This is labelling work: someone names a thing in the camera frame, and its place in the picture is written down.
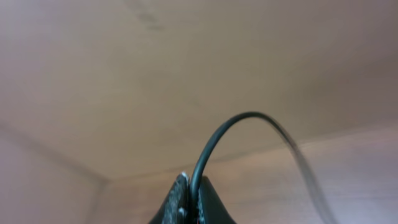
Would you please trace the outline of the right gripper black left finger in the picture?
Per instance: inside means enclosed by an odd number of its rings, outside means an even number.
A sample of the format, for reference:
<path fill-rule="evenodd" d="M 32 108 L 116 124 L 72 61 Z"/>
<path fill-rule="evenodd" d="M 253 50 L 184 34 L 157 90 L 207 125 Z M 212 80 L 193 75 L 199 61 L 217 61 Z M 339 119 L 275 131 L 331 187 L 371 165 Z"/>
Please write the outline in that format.
<path fill-rule="evenodd" d="M 149 224 L 188 223 L 189 176 L 181 172 Z"/>

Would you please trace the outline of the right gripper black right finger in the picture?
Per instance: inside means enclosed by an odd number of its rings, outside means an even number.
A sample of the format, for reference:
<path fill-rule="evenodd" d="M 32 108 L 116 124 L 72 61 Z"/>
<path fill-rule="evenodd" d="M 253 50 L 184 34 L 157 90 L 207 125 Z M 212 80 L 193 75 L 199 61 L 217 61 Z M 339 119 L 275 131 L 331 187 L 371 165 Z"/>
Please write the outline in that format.
<path fill-rule="evenodd" d="M 236 224 L 207 176 L 201 180 L 197 209 L 199 224 Z"/>

